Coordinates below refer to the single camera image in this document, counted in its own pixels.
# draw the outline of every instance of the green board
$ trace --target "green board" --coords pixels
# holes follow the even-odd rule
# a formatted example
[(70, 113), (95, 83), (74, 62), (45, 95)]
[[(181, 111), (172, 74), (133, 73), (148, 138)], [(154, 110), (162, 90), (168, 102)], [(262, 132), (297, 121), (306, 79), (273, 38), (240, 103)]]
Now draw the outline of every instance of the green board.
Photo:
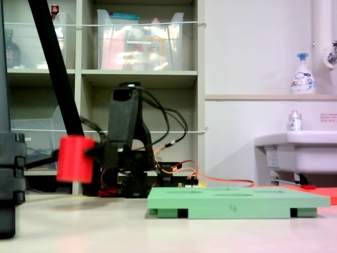
[(287, 188), (152, 188), (150, 215), (158, 218), (261, 219), (316, 217), (330, 198)]

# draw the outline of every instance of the table surface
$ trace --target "table surface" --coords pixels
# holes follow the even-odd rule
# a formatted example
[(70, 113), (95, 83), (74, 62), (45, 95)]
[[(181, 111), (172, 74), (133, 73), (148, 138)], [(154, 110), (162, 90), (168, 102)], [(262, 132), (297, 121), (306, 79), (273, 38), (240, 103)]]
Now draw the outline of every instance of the table surface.
[(27, 196), (3, 253), (337, 252), (337, 206), (317, 218), (188, 220), (149, 217), (146, 199)]

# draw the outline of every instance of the clear plastic container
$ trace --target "clear plastic container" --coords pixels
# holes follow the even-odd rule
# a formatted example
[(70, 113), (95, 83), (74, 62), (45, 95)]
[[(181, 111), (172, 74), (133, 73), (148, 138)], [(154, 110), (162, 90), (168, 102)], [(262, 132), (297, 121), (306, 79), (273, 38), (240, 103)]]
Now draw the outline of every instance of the clear plastic container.
[[(27, 162), (50, 155), (52, 151), (58, 149), (61, 136), (67, 135), (59, 107), (50, 119), (11, 120), (11, 129), (12, 132), (25, 135)], [(53, 163), (38, 169), (50, 170), (56, 167), (56, 163)]]
[[(75, 26), (67, 13), (58, 13), (54, 21), (55, 32), (67, 69), (75, 67)], [(9, 67), (19, 69), (48, 69), (35, 25), (5, 24), (5, 31), (12, 30), (12, 42), (18, 47), (19, 60)]]
[[(98, 27), (98, 69), (183, 70), (182, 24), (114, 26), (107, 11), (97, 14), (99, 25), (111, 25)], [(172, 22), (182, 22), (183, 16), (176, 13)]]

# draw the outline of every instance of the small bottle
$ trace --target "small bottle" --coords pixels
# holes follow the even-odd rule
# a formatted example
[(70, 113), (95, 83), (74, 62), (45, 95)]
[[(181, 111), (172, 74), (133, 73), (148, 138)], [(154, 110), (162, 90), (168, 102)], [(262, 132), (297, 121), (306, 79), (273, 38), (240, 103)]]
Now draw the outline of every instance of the small bottle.
[(58, 12), (59, 12), (59, 8), (58, 8), (58, 5), (57, 4), (53, 4), (52, 5), (52, 10), (51, 10), (51, 13), (52, 13), (52, 20), (54, 22), (54, 20), (56, 19), (56, 16), (58, 15)]
[(6, 63), (9, 68), (19, 67), (21, 62), (20, 49), (12, 40), (13, 30), (5, 29)]
[(302, 114), (291, 111), (289, 114), (289, 131), (302, 131)]

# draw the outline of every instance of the black cable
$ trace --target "black cable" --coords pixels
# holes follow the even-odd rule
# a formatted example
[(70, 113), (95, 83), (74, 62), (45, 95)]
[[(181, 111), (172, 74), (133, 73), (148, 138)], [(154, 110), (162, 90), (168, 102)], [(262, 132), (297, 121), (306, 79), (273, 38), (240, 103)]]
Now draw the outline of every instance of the black cable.
[(91, 128), (92, 130), (96, 131), (101, 138), (101, 143), (105, 143), (107, 140), (107, 136), (106, 134), (103, 132), (103, 130), (94, 122), (84, 118), (84, 117), (80, 117), (80, 120), (82, 122), (82, 124), (85, 124), (86, 126), (88, 126), (89, 128)]
[(167, 114), (167, 115), (170, 115), (172, 118), (174, 118), (174, 119), (178, 122), (178, 124), (183, 128), (184, 134), (183, 134), (180, 138), (178, 138), (178, 139), (175, 140), (176, 143), (177, 143), (177, 142), (180, 142), (182, 139), (185, 138), (185, 136), (186, 136), (187, 131), (189, 130), (189, 128), (188, 128), (187, 125), (183, 125), (183, 123), (181, 123), (181, 122), (176, 118), (176, 116), (170, 114), (169, 112), (166, 112), (166, 114)]
[[(150, 106), (152, 106), (152, 107), (154, 107), (156, 109), (159, 109), (158, 106), (155, 103), (153, 103), (153, 101), (149, 100), (148, 98), (143, 97), (142, 99), (143, 99), (144, 102), (146, 102)], [(177, 143), (177, 142), (179, 142), (179, 141), (181, 141), (182, 139), (185, 138), (185, 136), (186, 136), (186, 134), (188, 132), (188, 124), (187, 124), (186, 120), (184, 119), (184, 117), (180, 114), (180, 112), (178, 112), (176, 110), (173, 110), (173, 109), (170, 109), (170, 108), (164, 108), (164, 110), (165, 110), (165, 113), (167, 113), (167, 111), (175, 113), (181, 119), (181, 121), (183, 122), (183, 124), (185, 125), (185, 127), (183, 127), (184, 128), (184, 134), (183, 134), (183, 136), (181, 136), (180, 138), (178, 138), (177, 140), (174, 141), (175, 143)], [(165, 145), (165, 147), (168, 148), (168, 147), (170, 147), (172, 145), (173, 145), (172, 142), (169, 142), (168, 144)]]
[(169, 119), (167, 118), (167, 115), (165, 113), (165, 110), (163, 108), (163, 106), (161, 105), (161, 103), (155, 98), (154, 95), (151, 94), (151, 92), (149, 92), (147, 89), (143, 88), (143, 87), (140, 87), (140, 86), (128, 86), (128, 87), (119, 87), (117, 88), (117, 90), (128, 90), (128, 89), (137, 89), (137, 90), (140, 90), (144, 93), (146, 93), (148, 96), (150, 96), (155, 103), (152, 103), (155, 104), (155, 106), (157, 107), (157, 109), (161, 110), (162, 113), (163, 113), (163, 116), (164, 116), (164, 119), (165, 119), (165, 123), (166, 123), (166, 132), (163, 136), (161, 136), (159, 139), (155, 140), (154, 142), (152, 142), (152, 145), (155, 145), (157, 143), (159, 143), (160, 141), (162, 141), (163, 139), (165, 139), (169, 132), (170, 132), (170, 123), (169, 123)]

